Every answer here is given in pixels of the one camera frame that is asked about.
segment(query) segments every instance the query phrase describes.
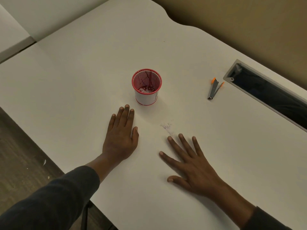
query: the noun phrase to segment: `brown wall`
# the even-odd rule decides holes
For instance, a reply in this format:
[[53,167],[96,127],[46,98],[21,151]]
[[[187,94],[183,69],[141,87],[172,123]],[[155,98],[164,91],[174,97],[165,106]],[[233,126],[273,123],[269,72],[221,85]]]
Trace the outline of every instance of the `brown wall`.
[[153,0],[307,89],[307,0]]

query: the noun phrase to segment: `person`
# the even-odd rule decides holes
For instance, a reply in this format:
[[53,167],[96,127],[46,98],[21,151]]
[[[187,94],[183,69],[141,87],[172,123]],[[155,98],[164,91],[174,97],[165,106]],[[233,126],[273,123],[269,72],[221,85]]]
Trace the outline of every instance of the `person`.
[[[138,146],[138,128],[132,129],[133,120],[134,110],[129,111],[129,105],[120,107],[109,122],[102,154],[13,205],[0,216],[0,229],[69,229],[100,183]],[[192,137],[193,150],[184,136],[179,134],[185,151],[172,137],[167,139],[182,162],[164,152],[159,152],[160,157],[185,174],[184,178],[170,176],[168,182],[211,199],[240,229],[290,229],[227,185],[207,161],[196,137]]]

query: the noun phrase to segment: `wooden floor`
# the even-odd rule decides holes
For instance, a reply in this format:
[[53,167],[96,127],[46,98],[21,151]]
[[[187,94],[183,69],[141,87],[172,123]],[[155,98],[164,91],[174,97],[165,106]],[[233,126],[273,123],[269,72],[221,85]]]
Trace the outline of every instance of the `wooden floor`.
[[[0,214],[62,174],[56,164],[0,108]],[[80,225],[81,218],[71,229],[80,229]],[[113,228],[97,207],[89,209],[88,230]]]

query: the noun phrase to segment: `sleeve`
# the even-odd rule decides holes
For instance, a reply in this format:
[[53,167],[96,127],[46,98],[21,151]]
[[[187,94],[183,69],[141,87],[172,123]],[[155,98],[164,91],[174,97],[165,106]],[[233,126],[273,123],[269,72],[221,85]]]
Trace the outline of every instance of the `sleeve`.
[[291,230],[268,213],[256,207],[254,214],[242,230]]
[[99,185],[95,170],[80,166],[13,205],[0,216],[0,229],[68,230]]

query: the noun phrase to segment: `white wall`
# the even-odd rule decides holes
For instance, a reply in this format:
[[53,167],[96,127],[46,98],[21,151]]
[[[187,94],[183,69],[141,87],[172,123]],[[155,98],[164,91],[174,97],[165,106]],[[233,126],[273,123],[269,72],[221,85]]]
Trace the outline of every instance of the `white wall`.
[[28,32],[0,5],[0,62],[33,42]]
[[0,0],[0,4],[39,41],[106,1]]

